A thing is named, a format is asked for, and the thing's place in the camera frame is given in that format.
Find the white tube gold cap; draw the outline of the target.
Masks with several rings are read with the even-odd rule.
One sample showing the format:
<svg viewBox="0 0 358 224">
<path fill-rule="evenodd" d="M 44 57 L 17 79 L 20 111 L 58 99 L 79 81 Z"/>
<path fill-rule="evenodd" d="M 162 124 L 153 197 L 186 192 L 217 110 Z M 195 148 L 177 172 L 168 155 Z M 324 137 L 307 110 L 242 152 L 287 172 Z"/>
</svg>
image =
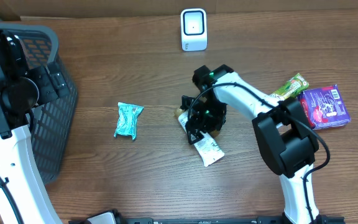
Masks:
<svg viewBox="0 0 358 224">
<path fill-rule="evenodd" d="M 186 131 L 185 124 L 188 121 L 188 112 L 177 108 L 174 112 L 174 115 L 182 126 L 183 130 Z M 198 142 L 194 143 L 193 146 L 198 151 L 198 154 L 203 161 L 203 165 L 208 167 L 223 158 L 224 152 L 209 133 L 200 132 L 200 134 L 202 135 L 202 138 Z"/>
</svg>

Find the teal packet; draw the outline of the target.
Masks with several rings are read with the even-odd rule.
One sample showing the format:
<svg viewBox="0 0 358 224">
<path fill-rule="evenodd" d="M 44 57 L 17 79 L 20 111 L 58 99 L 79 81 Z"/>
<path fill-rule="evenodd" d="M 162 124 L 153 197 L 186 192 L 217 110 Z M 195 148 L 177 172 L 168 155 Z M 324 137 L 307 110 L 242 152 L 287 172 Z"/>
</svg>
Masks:
<svg viewBox="0 0 358 224">
<path fill-rule="evenodd" d="M 144 110 L 144 107 L 122 102 L 119 102 L 117 105 L 119 118 L 114 137 L 116 138 L 118 135 L 130 136 L 135 141 L 137 137 L 137 119 Z"/>
</svg>

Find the green yellow snack pouch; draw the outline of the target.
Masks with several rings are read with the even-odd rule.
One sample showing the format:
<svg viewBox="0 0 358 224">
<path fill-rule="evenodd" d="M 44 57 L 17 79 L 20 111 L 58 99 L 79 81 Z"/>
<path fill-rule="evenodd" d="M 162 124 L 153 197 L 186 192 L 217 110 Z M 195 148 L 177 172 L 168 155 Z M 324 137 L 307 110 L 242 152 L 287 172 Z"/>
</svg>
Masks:
<svg viewBox="0 0 358 224">
<path fill-rule="evenodd" d="M 309 87 L 309 82 L 297 73 L 294 77 L 289 79 L 283 86 L 270 94 L 270 96 L 278 98 L 279 100 L 286 100 L 289 97 L 297 97 L 302 91 Z"/>
</svg>

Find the purple sanitary pad pack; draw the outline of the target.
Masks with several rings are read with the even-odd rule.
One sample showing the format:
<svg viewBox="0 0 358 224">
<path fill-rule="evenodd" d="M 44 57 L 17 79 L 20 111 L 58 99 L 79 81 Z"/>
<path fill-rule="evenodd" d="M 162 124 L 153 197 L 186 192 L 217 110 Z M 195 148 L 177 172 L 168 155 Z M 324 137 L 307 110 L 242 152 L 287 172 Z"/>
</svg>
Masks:
<svg viewBox="0 0 358 224">
<path fill-rule="evenodd" d="M 297 98 L 313 129 L 335 128 L 351 121 L 337 85 L 305 90 Z"/>
</svg>

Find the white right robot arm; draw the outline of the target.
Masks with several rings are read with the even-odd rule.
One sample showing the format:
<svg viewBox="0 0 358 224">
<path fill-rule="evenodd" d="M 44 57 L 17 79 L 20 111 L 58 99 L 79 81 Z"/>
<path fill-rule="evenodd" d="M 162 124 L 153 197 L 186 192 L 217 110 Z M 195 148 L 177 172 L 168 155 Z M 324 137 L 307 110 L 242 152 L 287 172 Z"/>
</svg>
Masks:
<svg viewBox="0 0 358 224">
<path fill-rule="evenodd" d="M 297 99 L 279 100 L 245 82 L 227 65 L 194 71 L 196 97 L 183 96 L 181 109 L 187 114 L 188 143 L 197 144 L 219 132 L 231 106 L 252 122 L 260 155 L 280 178 L 287 223 L 316 223 L 319 211 L 314 202 L 310 175 L 319 149 L 316 134 Z"/>
</svg>

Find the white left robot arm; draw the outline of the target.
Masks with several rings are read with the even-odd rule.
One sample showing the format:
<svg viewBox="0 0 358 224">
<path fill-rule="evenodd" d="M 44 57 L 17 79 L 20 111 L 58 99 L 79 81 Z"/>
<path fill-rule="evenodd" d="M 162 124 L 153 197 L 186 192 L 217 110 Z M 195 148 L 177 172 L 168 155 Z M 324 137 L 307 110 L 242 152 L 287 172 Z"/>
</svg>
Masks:
<svg viewBox="0 0 358 224">
<path fill-rule="evenodd" d="M 32 149 L 33 108 L 69 94 L 59 64 L 30 68 L 23 42 L 0 29 L 0 216 L 4 223 L 60 223 Z"/>
</svg>

